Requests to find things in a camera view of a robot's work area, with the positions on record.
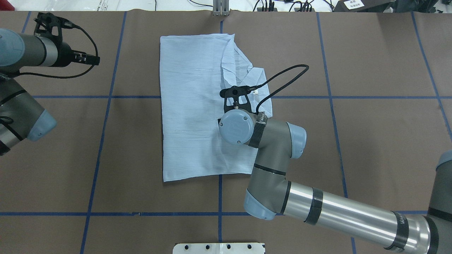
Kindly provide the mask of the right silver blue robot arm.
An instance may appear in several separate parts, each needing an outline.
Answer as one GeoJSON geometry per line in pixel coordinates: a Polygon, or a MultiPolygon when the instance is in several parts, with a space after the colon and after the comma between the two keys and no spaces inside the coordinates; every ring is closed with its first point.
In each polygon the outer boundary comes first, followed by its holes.
{"type": "Polygon", "coordinates": [[[377,245],[389,254],[451,253],[451,151],[435,170],[428,156],[450,145],[439,113],[388,109],[339,109],[334,175],[327,175],[328,155],[287,178],[289,162],[310,144],[304,128],[267,117],[264,112],[234,109],[219,119],[221,136],[234,146],[257,152],[244,209],[273,220],[283,215],[312,226],[336,230],[377,245]]]}

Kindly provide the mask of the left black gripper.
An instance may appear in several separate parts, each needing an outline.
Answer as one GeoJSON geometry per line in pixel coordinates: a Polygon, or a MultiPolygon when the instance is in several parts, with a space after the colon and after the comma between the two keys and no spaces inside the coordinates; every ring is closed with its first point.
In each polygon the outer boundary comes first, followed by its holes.
{"type": "Polygon", "coordinates": [[[74,63],[97,66],[100,64],[99,56],[91,55],[84,52],[74,52],[68,44],[61,44],[56,47],[58,57],[56,67],[66,67],[72,60],[74,63]]]}

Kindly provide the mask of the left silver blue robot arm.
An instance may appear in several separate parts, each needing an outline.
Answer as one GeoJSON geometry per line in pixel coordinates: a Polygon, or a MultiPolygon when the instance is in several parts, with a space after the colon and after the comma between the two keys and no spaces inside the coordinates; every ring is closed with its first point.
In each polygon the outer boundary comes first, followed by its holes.
{"type": "Polygon", "coordinates": [[[73,50],[51,28],[36,28],[33,35],[1,29],[1,155],[8,153],[24,139],[39,140],[55,128],[54,117],[32,97],[16,77],[22,67],[66,67],[70,63],[100,64],[95,55],[73,50]]]}

